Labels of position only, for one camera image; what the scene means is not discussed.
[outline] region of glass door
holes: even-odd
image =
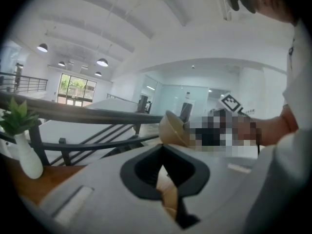
[[[58,89],[58,103],[84,107],[92,104],[96,82],[62,74]]]

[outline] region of metal railing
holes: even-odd
[[[135,103],[135,104],[137,104],[136,102],[134,102],[134,101],[130,101],[130,100],[127,100],[127,99],[124,99],[124,98],[121,98],[121,97],[118,97],[118,96],[113,96],[113,95],[111,95],[111,94],[107,94],[107,97],[106,97],[107,99],[109,99],[109,98],[112,98],[112,99],[120,99],[120,100],[124,100],[124,101],[128,101],[128,102],[132,102],[132,103]]]
[[[32,99],[29,97],[21,95],[12,95],[7,92],[0,91],[0,109],[8,110],[8,102],[11,97],[15,98],[15,101],[20,104],[23,101],[27,101],[27,106],[29,111],[34,111],[39,115],[40,118],[56,120],[56,121],[66,121],[74,123],[88,123],[88,124],[112,124],[117,125],[121,124],[121,127],[112,130],[111,132],[105,134],[105,131],[108,127],[100,131],[99,133],[89,137],[80,144],[66,144],[66,140],[63,138],[60,139],[59,143],[43,143],[40,136],[39,125],[32,127],[29,130],[30,146],[37,153],[41,159],[43,165],[51,165],[63,158],[64,162],[60,165],[75,165],[78,162],[82,161],[90,154],[94,153],[97,150],[103,150],[108,148],[124,147],[127,145],[136,145],[138,143],[148,141],[154,138],[157,138],[158,135],[150,135],[146,137],[131,138],[123,141],[113,141],[132,127],[136,129],[136,135],[139,134],[141,124],[153,124],[160,123],[162,116],[149,115],[143,113],[128,113],[128,112],[119,112],[111,110],[99,110],[99,109],[88,109],[83,107],[75,107],[70,105],[59,104],[55,102],[50,102],[46,100]],[[144,111],[146,101],[142,101],[138,105],[138,112]],[[189,110],[183,110],[180,118],[186,120],[188,118]],[[98,137],[100,134],[105,134],[94,143],[87,143],[90,140]],[[0,132],[0,139],[5,141],[16,143],[13,137],[8,136],[5,133]],[[61,156],[56,160],[49,162],[45,151],[61,151]],[[78,151],[77,154],[69,156],[70,152]],[[78,158],[75,162],[72,162],[73,158],[76,158],[78,155],[83,152],[90,151],[82,157]]]
[[[0,91],[9,93],[45,91],[47,82],[46,79],[0,72]]]

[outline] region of wooden table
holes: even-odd
[[[1,155],[17,193],[39,205],[41,200],[59,184],[80,171],[85,166],[44,166],[43,174],[38,179],[29,178],[21,169],[20,163]]]

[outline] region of white pot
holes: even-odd
[[[35,151],[30,147],[25,133],[14,136],[18,151],[19,162],[24,173],[32,179],[39,178],[43,173],[41,160]]]

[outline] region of cup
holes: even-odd
[[[183,129],[183,124],[183,121],[178,116],[170,111],[166,111],[165,116],[159,124],[159,138],[162,143],[187,147],[187,141],[185,141],[186,133]]]

